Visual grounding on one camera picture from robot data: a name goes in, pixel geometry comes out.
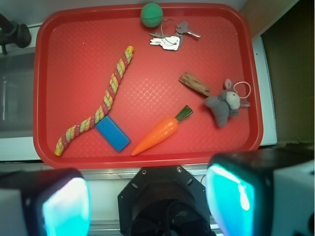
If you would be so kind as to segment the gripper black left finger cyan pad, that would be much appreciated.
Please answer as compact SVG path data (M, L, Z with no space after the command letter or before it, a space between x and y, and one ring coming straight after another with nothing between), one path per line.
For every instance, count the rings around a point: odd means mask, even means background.
M74 168L0 173L2 236L86 236L91 191Z

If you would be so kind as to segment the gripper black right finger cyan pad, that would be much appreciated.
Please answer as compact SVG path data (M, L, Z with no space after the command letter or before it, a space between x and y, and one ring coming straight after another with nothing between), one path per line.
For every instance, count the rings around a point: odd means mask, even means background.
M210 213L226 236L312 236L314 174L310 149L216 154L205 179Z

